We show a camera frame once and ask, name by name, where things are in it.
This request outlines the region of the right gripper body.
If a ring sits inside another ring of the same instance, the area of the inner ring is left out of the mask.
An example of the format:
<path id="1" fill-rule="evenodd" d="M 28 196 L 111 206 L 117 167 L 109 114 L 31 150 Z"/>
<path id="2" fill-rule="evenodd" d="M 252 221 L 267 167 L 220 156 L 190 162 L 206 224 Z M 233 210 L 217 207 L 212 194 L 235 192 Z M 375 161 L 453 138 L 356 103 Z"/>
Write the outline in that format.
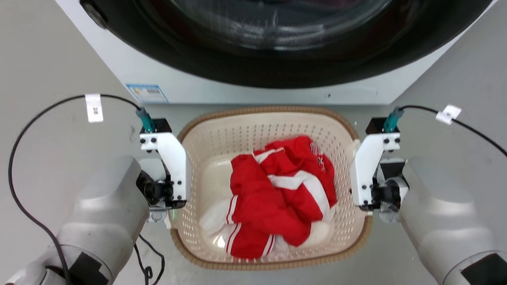
<path id="1" fill-rule="evenodd" d="M 362 210 L 372 215 L 378 213 L 382 222 L 400 223 L 401 204 L 409 192 L 403 176 L 405 160 L 382 159 L 373 176 L 371 201 L 365 202 Z"/>

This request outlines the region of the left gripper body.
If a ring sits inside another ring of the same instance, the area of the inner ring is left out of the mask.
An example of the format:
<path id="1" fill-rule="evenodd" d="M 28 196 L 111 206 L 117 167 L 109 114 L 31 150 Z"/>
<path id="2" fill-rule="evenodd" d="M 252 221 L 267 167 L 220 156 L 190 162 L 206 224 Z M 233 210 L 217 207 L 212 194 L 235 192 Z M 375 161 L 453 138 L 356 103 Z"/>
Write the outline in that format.
<path id="1" fill-rule="evenodd" d="M 170 178 L 154 180 L 148 174 L 140 174 L 136 186 L 146 198 L 149 206 L 148 223 L 163 223 L 173 229 L 178 210 L 185 207 L 186 196 L 175 194 L 174 182 Z"/>

